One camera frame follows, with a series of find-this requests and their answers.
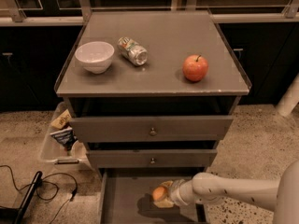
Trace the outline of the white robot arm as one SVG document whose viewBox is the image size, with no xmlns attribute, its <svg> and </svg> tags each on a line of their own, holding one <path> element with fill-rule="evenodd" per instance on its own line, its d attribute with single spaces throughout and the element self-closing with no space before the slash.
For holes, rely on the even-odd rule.
<svg viewBox="0 0 299 224">
<path fill-rule="evenodd" d="M 169 180 L 153 192 L 153 203 L 171 208 L 191 203 L 215 203 L 228 197 L 272 211 L 273 224 L 299 224 L 299 161 L 280 180 L 232 179 L 198 173 L 191 180 Z"/>
</svg>

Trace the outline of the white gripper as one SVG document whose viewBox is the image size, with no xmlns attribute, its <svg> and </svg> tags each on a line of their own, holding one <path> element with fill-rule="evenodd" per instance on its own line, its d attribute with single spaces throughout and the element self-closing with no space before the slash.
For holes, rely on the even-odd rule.
<svg viewBox="0 0 299 224">
<path fill-rule="evenodd" d="M 168 197 L 169 200 L 161 200 L 161 201 L 154 201 L 153 203 L 158 207 L 158 208 L 172 208 L 175 205 L 177 206 L 183 206 L 183 205 L 188 205 L 186 203 L 181 194 L 180 194 L 180 188 L 181 186 L 185 183 L 184 179 L 179 179 L 179 180 L 168 180 L 164 181 L 161 186 L 167 187 L 168 189 Z"/>
</svg>

